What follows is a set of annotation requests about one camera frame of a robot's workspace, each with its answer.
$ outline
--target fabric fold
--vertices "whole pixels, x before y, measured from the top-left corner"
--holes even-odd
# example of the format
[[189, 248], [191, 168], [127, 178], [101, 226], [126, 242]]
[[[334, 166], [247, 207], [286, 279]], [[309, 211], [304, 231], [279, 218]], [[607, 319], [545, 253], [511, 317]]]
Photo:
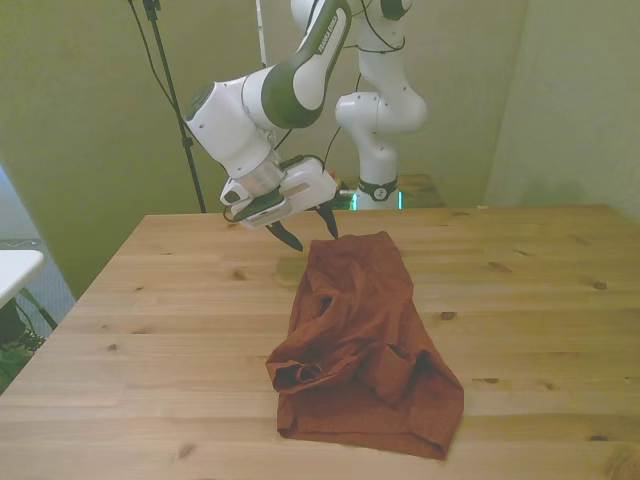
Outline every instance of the fabric fold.
[[442, 459], [464, 392], [427, 335], [387, 233], [314, 241], [267, 370], [278, 431]]

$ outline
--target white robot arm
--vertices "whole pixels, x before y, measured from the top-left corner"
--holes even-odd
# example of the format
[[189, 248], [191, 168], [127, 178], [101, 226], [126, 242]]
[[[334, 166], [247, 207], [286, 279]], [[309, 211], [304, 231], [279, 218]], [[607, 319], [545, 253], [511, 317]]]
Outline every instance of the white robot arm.
[[343, 97], [337, 118], [360, 151], [358, 195], [370, 198], [372, 208], [393, 202], [397, 164], [391, 146], [377, 141], [374, 133], [412, 130], [426, 118], [426, 105], [409, 87], [399, 53], [404, 42], [399, 20], [412, 0], [366, 1], [292, 0], [294, 18], [305, 31], [296, 54], [246, 77], [204, 88], [187, 112], [194, 136], [229, 174], [221, 200], [231, 208], [233, 221], [247, 228], [267, 226], [298, 250], [302, 245], [280, 220], [315, 208], [337, 237], [327, 204], [336, 184], [317, 157], [283, 161], [265, 131], [306, 128], [320, 117], [354, 19], [361, 27], [361, 72], [380, 93]]

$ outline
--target table surface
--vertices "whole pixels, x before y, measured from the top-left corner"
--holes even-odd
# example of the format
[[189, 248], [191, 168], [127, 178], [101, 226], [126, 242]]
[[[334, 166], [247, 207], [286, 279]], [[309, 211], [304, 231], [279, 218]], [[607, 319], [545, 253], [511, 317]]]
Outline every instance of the table surface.
[[0, 250], [0, 307], [17, 295], [44, 268], [36, 250]]
[[[604, 479], [640, 442], [640, 230], [605, 207], [339, 212], [386, 229], [466, 392], [446, 462], [284, 440], [264, 367], [304, 255], [147, 217], [0, 398], [12, 480]], [[287, 221], [301, 239], [322, 221]]]

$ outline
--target white table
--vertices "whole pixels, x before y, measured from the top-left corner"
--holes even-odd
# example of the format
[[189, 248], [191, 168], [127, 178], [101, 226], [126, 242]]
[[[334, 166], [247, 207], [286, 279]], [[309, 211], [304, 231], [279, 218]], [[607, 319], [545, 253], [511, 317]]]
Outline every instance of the white table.
[[36, 250], [0, 250], [0, 308], [27, 286], [44, 268]]

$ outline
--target robot logo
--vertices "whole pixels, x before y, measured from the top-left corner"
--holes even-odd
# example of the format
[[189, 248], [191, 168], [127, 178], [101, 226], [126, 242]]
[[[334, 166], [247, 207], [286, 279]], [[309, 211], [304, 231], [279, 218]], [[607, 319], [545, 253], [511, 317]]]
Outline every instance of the robot logo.
[[373, 196], [376, 200], [385, 200], [387, 198], [387, 190], [384, 188], [378, 188], [373, 192]]

